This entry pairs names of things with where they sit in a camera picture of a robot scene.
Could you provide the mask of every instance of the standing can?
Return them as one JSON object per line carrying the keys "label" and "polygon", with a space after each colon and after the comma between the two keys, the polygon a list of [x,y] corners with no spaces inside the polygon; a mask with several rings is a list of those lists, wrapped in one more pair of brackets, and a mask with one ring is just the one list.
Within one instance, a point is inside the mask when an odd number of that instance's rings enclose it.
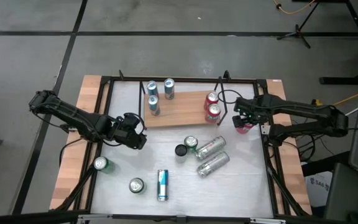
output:
{"label": "standing can", "polygon": [[215,91],[211,91],[206,95],[204,102],[204,110],[207,110],[211,104],[217,104],[219,101],[218,94]]}
{"label": "standing can", "polygon": [[147,83],[147,93],[149,94],[149,96],[154,95],[157,96],[157,98],[159,98],[157,83],[155,81],[149,81]]}
{"label": "standing can", "polygon": [[129,182],[129,190],[134,194],[142,194],[146,190],[144,181],[138,177]]}
{"label": "standing can", "polygon": [[177,145],[175,148],[175,160],[178,163],[184,163],[187,159],[187,148],[185,145]]}
{"label": "standing can", "polygon": [[224,140],[222,136],[216,137],[212,141],[205,144],[204,146],[201,146],[198,149],[196,149],[196,153],[195,153],[196,157],[202,161],[208,156],[214,154],[215,152],[218,152],[225,145],[226,145],[226,140]]}
{"label": "standing can", "polygon": [[157,177],[157,200],[166,201],[168,200],[168,170],[158,170]]}
{"label": "standing can", "polygon": [[158,103],[157,96],[151,95],[149,96],[149,108],[152,113],[152,115],[157,116],[160,114],[160,104]]}
{"label": "standing can", "polygon": [[165,98],[172,100],[175,96],[175,81],[171,78],[167,78],[164,81]]}
{"label": "standing can", "polygon": [[214,156],[212,159],[201,164],[197,168],[197,173],[200,175],[200,177],[204,178],[217,169],[221,168],[224,164],[227,164],[229,161],[229,156],[225,152],[221,152]]}
{"label": "standing can", "polygon": [[114,163],[103,156],[97,157],[93,162],[93,166],[95,169],[104,172],[105,174],[110,174],[114,170]]}
{"label": "standing can", "polygon": [[250,124],[250,123],[246,123],[246,125],[244,125],[244,127],[242,128],[236,128],[237,132],[240,134],[247,134],[249,130],[251,130],[251,128],[254,127],[254,125]]}
{"label": "standing can", "polygon": [[185,138],[185,146],[189,152],[196,151],[198,140],[194,136],[187,136]]}
{"label": "standing can", "polygon": [[221,109],[217,104],[212,104],[208,107],[205,113],[205,120],[209,123],[216,123],[220,117]]}

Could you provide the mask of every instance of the blue soda can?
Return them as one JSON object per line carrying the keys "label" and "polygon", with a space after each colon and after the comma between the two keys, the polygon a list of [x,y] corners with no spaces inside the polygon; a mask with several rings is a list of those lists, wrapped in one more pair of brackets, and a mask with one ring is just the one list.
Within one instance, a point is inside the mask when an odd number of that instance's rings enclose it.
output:
{"label": "blue soda can", "polygon": [[175,81],[173,79],[168,78],[164,81],[164,90],[165,90],[165,98],[168,100],[172,100],[175,96]]}
{"label": "blue soda can", "polygon": [[147,83],[147,92],[149,93],[149,96],[154,95],[154,96],[157,96],[157,98],[159,98],[158,90],[157,90],[157,83],[155,81],[149,81]]}
{"label": "blue soda can", "polygon": [[157,116],[160,114],[160,105],[158,103],[158,98],[157,96],[151,95],[149,96],[149,108],[150,111],[152,112],[152,115]]}
{"label": "blue soda can", "polygon": [[158,170],[157,176],[157,200],[166,201],[168,200],[168,170]]}

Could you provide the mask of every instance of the wooden shelf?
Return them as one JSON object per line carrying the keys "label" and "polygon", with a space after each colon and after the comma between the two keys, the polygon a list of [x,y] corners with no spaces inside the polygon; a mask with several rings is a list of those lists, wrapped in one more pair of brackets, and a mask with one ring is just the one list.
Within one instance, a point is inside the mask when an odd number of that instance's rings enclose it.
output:
{"label": "wooden shelf", "polygon": [[160,114],[151,114],[147,100],[149,95],[145,95],[145,125],[152,127],[168,127],[192,124],[211,124],[205,121],[204,101],[210,91],[189,91],[175,93],[172,100],[167,100],[164,93],[160,93]]}

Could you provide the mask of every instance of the white table surface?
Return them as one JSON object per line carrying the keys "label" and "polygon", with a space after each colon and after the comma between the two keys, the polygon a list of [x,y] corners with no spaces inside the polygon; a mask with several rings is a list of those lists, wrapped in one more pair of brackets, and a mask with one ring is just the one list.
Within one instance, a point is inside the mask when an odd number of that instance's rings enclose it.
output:
{"label": "white table surface", "polygon": [[[176,83],[175,91],[213,90],[214,86],[214,83]],[[249,84],[225,83],[224,88],[236,90],[244,98],[254,97],[253,86]],[[162,82],[158,82],[158,90],[163,93]],[[225,94],[227,101],[237,97],[235,93]],[[139,82],[114,82],[109,115],[138,113],[138,97]],[[224,112],[223,103],[219,105]],[[116,170],[112,174],[98,173],[91,213],[272,218],[259,127],[253,127],[245,135],[237,133],[232,123],[232,116],[237,114],[233,107],[234,104],[227,105],[227,115],[220,126],[149,128],[142,150],[104,145],[101,155],[113,161]],[[222,135],[227,142],[223,151],[230,162],[205,179],[198,176],[196,168],[210,157],[200,162],[190,154],[185,163],[177,164],[175,146],[183,144],[188,135],[198,138],[199,146]],[[166,202],[157,201],[158,169],[169,170]],[[142,195],[128,189],[134,177],[140,177],[147,185]]]}

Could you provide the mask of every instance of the yellow cable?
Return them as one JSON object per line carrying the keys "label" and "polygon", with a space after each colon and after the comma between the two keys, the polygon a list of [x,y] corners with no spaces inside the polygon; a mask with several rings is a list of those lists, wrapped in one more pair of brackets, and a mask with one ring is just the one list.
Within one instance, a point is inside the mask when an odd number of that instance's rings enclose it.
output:
{"label": "yellow cable", "polygon": [[344,103],[344,102],[346,102],[346,101],[348,101],[348,100],[351,100],[351,99],[353,99],[353,98],[356,98],[356,97],[358,97],[358,94],[353,95],[353,96],[351,96],[351,97],[348,97],[348,98],[346,98],[345,100],[341,100],[341,101],[339,101],[339,102],[337,102],[337,103],[335,103],[335,104],[333,104],[333,105],[334,105],[334,106],[340,105],[341,103]]}
{"label": "yellow cable", "polygon": [[312,0],[311,2],[309,2],[307,5],[305,5],[303,8],[301,8],[301,9],[299,9],[299,10],[296,10],[295,12],[287,12],[287,11],[285,11],[284,9],[283,9],[283,7],[279,7],[279,9],[282,11],[282,12],[284,12],[285,14],[289,14],[289,15],[291,15],[291,14],[296,14],[296,13],[298,13],[298,12],[300,12],[300,11],[302,11],[302,10],[304,10],[304,9],[306,9],[308,6],[310,6],[313,2],[315,2],[316,0]]}

